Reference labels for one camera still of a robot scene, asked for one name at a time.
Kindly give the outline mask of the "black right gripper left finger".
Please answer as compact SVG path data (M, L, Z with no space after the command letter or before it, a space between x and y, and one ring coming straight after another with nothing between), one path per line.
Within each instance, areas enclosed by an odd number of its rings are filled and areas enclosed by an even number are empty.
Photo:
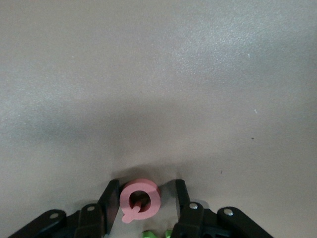
M67 215L52 209L33 219L11 238L103 238L110 234L119 210L119 180L111 180L96 203Z

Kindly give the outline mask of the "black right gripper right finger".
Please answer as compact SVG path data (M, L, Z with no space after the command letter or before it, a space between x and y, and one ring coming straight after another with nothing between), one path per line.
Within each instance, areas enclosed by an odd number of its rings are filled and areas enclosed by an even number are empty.
M266 230L235 207L223 207L214 213L190 200L186 183L175 181L178 222L172 238L271 238Z

